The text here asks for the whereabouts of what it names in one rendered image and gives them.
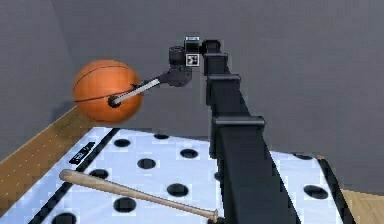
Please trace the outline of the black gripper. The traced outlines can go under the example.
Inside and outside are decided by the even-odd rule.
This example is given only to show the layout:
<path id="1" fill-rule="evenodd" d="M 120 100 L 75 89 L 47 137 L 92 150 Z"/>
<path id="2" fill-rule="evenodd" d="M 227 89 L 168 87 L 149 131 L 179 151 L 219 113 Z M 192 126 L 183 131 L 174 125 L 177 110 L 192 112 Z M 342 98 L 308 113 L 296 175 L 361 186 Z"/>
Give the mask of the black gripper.
<path id="1" fill-rule="evenodd" d="M 160 83 L 167 83 L 173 87 L 183 87 L 192 79 L 192 69 L 186 66 L 186 54 L 182 46 L 173 46 L 169 48 L 168 71 L 164 72 L 158 79 L 143 81 L 133 85 L 133 89 L 120 95 L 112 95 L 108 98 L 108 105 L 111 108 L 117 108 L 126 99 L 139 95 L 146 90 L 153 88 Z"/>

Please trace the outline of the orange basketball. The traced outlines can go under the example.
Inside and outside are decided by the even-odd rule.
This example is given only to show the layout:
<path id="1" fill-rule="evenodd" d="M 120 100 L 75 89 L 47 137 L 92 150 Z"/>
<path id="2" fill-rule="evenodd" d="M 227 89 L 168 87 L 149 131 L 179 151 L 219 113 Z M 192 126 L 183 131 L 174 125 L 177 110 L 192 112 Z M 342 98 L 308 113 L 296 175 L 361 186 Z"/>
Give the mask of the orange basketball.
<path id="1" fill-rule="evenodd" d="M 118 124 L 133 117 L 142 104 L 142 96 L 124 100 L 117 108 L 108 98 L 133 89 L 140 82 L 137 73 L 116 60 L 97 60 L 85 65 L 76 75 L 73 99 L 79 110 L 94 121 Z"/>

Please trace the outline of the white bed with black dots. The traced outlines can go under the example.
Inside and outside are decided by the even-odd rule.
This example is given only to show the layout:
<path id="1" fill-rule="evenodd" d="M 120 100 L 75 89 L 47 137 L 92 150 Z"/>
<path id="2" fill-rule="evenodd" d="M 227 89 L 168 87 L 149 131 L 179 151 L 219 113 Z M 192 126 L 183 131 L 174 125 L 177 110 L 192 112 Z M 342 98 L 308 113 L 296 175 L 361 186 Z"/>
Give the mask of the white bed with black dots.
<path id="1" fill-rule="evenodd" d="M 356 224 L 328 164 L 271 152 L 301 224 Z M 94 127 L 63 156 L 34 155 L 24 174 L 45 162 L 43 176 L 0 215 L 0 224 L 225 224 L 217 160 L 206 141 Z M 162 206 L 65 183 L 63 169 L 116 182 L 168 200 L 218 210 L 211 220 Z"/>

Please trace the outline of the wooden baseball bat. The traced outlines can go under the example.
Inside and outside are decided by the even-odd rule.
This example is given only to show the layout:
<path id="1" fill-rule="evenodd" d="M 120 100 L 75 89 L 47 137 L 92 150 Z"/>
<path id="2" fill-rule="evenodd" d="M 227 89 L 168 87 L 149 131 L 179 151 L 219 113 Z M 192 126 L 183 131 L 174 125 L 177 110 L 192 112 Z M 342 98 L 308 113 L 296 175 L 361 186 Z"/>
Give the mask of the wooden baseball bat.
<path id="1" fill-rule="evenodd" d="M 208 218 L 213 223 L 218 221 L 218 210 L 214 211 L 201 209 L 193 206 L 189 206 L 186 204 L 182 204 L 179 202 L 174 202 L 171 200 L 167 200 L 161 197 L 157 197 L 151 194 L 147 194 L 130 187 L 111 182 L 105 179 L 101 179 L 95 176 L 91 176 L 88 174 L 80 173 L 78 171 L 74 171 L 71 169 L 63 169 L 59 173 L 59 178 L 64 181 L 74 185 L 79 185 L 82 187 L 87 187 L 94 190 L 99 190 L 107 193 L 112 193 L 120 196 L 131 197 L 134 199 L 144 200 L 156 204 L 160 204 L 166 207 L 178 209 L 184 212 L 196 214 L 205 218 Z"/>

